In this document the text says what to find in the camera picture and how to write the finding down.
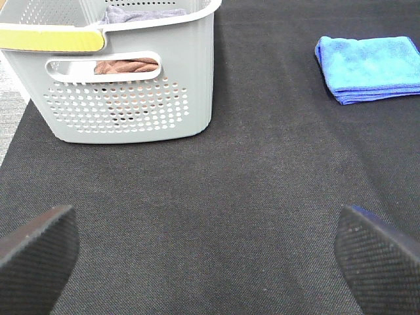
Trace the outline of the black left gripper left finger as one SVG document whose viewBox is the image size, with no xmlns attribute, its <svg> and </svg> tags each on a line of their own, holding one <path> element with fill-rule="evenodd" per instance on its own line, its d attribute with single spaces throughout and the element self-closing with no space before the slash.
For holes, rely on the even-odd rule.
<svg viewBox="0 0 420 315">
<path fill-rule="evenodd" d="M 78 255 L 71 205 L 53 207 L 1 238 L 1 313 L 50 314 Z"/>
</svg>

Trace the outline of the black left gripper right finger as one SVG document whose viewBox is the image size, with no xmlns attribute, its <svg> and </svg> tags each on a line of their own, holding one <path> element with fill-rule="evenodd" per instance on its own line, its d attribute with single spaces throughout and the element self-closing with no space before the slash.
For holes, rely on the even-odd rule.
<svg viewBox="0 0 420 315">
<path fill-rule="evenodd" d="M 356 205 L 341 209 L 335 258 L 364 314 L 419 313 L 419 242 Z"/>
</svg>

